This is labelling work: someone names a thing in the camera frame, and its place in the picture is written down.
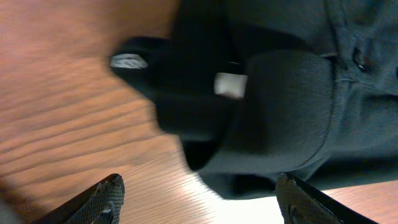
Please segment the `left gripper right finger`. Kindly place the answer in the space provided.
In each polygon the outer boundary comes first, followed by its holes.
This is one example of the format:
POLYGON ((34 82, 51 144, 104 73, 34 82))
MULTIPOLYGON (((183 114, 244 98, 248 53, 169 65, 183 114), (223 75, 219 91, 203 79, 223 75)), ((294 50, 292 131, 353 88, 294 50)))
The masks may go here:
POLYGON ((374 184, 374 174, 317 174, 306 181, 291 173, 282 173, 275 185, 275 194, 284 222, 288 224, 367 224, 368 217, 324 194, 326 189, 374 184))

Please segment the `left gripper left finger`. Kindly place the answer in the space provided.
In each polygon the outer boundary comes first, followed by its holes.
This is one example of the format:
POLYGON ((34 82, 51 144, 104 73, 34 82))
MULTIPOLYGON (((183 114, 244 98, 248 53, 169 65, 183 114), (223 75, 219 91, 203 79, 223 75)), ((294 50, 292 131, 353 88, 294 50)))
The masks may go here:
POLYGON ((119 224, 125 187, 119 174, 111 174, 33 224, 119 224))

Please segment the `black polo shirt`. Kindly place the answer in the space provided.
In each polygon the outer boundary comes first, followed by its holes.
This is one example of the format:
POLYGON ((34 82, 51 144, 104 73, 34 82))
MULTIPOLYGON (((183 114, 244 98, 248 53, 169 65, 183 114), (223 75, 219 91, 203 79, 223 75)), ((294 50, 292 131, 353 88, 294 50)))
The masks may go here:
POLYGON ((109 60, 225 199, 397 179, 397 2, 182 1, 109 60))

